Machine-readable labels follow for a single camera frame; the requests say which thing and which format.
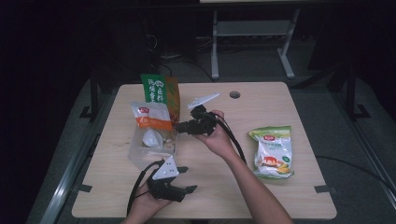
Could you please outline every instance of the chip bag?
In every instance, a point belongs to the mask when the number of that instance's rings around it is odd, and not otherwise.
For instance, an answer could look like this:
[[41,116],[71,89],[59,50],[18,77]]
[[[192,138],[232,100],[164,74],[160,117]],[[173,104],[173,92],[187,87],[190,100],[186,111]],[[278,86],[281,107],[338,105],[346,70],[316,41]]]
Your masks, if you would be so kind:
[[168,108],[163,103],[131,102],[131,108],[139,128],[172,131]]
[[166,104],[172,126],[177,125],[180,117],[180,95],[177,79],[155,74],[143,74],[141,78],[146,102]]
[[291,169],[291,127],[264,127],[252,130],[250,137],[258,141],[254,157],[254,174],[264,178],[288,178]]

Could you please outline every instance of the hand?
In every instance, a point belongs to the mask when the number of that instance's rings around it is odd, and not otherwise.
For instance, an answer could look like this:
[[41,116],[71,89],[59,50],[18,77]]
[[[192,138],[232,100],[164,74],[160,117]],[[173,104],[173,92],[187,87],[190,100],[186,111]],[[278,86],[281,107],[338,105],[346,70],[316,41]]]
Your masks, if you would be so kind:
[[161,209],[172,201],[155,199],[149,192],[148,184],[145,182],[137,189],[134,203],[127,218],[122,222],[123,224],[142,224],[155,216]]
[[[224,113],[219,110],[213,110],[214,114],[218,115],[218,119],[224,119]],[[198,134],[195,135],[197,139],[201,140],[212,152],[222,157],[223,159],[236,155],[229,135],[223,128],[217,124],[215,131],[210,135]]]

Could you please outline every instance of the dark background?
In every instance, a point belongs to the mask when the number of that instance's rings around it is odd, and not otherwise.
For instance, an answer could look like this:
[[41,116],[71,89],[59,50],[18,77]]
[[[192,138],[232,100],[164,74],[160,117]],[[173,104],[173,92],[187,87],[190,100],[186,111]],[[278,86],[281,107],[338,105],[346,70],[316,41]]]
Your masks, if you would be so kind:
[[[145,14],[83,10],[101,2],[0,3],[0,211],[6,223],[27,219],[70,109],[90,73],[97,75],[103,91],[111,91],[138,81],[141,73],[155,72],[150,64],[158,55],[147,51],[147,30],[157,32],[163,46],[192,58],[195,36],[210,35],[211,13],[204,10],[157,13],[154,23],[142,26]],[[390,1],[306,7],[293,37],[318,40],[312,68],[324,69],[347,58],[394,119],[395,9]]]

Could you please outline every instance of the plastic bag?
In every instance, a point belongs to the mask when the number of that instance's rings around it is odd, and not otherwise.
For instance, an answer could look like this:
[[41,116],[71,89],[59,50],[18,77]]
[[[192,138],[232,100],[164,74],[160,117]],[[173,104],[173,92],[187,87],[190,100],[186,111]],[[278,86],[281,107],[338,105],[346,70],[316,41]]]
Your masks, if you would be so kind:
[[172,131],[169,111],[163,103],[131,102],[132,111],[139,128]]
[[291,169],[291,127],[264,127],[248,133],[258,141],[259,147],[254,157],[254,174],[264,178],[288,178]]

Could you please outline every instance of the wire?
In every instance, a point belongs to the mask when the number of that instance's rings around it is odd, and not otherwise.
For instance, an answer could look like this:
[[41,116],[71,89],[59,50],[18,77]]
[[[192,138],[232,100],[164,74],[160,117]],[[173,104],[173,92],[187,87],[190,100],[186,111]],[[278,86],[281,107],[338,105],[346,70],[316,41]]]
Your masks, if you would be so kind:
[[198,46],[197,47],[197,53],[200,53],[200,52],[204,52],[204,50],[206,50],[206,49],[211,49],[210,47],[211,47],[211,43],[213,42],[213,40],[212,40],[212,37],[201,37],[201,38],[197,38],[197,39],[208,39],[205,43],[203,43],[203,44],[201,44],[200,46]]
[[161,166],[162,164],[163,164],[163,161],[155,161],[155,162],[152,162],[148,167],[146,167],[145,170],[143,170],[143,171],[140,173],[139,177],[138,177],[137,180],[136,180],[136,183],[134,183],[134,188],[132,189],[131,195],[129,196],[128,207],[127,207],[127,209],[126,209],[126,215],[127,215],[127,216],[128,216],[128,214],[129,214],[129,212],[131,211],[131,207],[132,207],[132,204],[134,203],[134,199],[137,198],[137,197],[140,197],[140,196],[142,196],[142,195],[144,195],[144,194],[146,194],[146,193],[148,193],[148,191],[146,191],[146,192],[144,192],[144,193],[142,193],[142,194],[139,194],[139,195],[135,196],[136,193],[137,193],[137,189],[139,188],[140,183],[141,183],[142,180],[143,180],[143,177],[145,177],[145,175],[146,175],[146,172],[149,170],[149,168],[151,168],[151,166],[153,166],[153,165]]
[[172,61],[174,59],[181,58],[183,55],[182,54],[174,54],[174,55],[169,55],[169,56],[161,56],[161,59],[167,60],[167,61]]
[[149,193],[149,190],[146,191],[146,192],[144,192],[144,193],[141,193],[141,194],[139,194],[139,195],[136,195],[136,196],[134,196],[134,197],[135,197],[135,198],[138,198],[138,197],[140,197],[140,196],[142,196],[142,195],[145,195],[145,194],[147,194],[147,193]]
[[236,149],[238,149],[239,152],[239,156],[241,157],[242,161],[244,161],[245,163],[247,163],[247,160],[245,158],[245,154],[241,148],[241,146],[239,145],[238,141],[236,140],[235,136],[233,135],[233,132],[231,132],[230,129],[227,129],[227,127],[224,125],[223,122],[221,122],[220,120],[217,121],[217,123],[221,126],[222,129],[224,129],[224,131],[226,131],[226,133],[230,136],[231,140],[233,141],[233,144],[236,146]]
[[224,117],[220,116],[220,115],[216,115],[219,118],[221,118],[224,121],[224,124],[227,126],[227,128],[231,131],[230,126],[228,125],[228,123],[225,121]]
[[151,39],[151,38],[154,39],[154,46],[153,46],[151,49],[148,49],[149,51],[153,52],[153,51],[155,50],[155,48],[157,48],[158,39],[157,39],[157,37],[155,37],[155,35],[146,35],[146,37],[147,37],[148,39]]
[[158,64],[158,65],[167,68],[167,69],[169,70],[169,77],[172,76],[172,69],[171,69],[169,66],[166,66],[166,65],[163,64],[163,63],[160,63],[160,64]]
[[330,160],[330,161],[339,161],[341,163],[344,163],[344,164],[347,164],[349,166],[352,166],[352,167],[354,167],[354,168],[356,168],[356,169],[358,169],[360,171],[363,171],[367,175],[370,175],[371,177],[373,177],[373,178],[379,180],[380,182],[382,182],[390,190],[390,192],[393,194],[393,196],[396,196],[395,189],[387,181],[385,181],[381,176],[376,175],[376,174],[374,174],[373,172],[371,172],[369,170],[366,170],[366,169],[364,169],[364,168],[362,168],[362,167],[360,167],[358,165],[355,165],[355,164],[353,164],[353,163],[351,163],[349,161],[343,161],[343,160],[336,159],[336,158],[333,158],[333,157],[327,157],[327,156],[315,156],[315,157],[318,158],[318,159],[326,159],[326,160]]

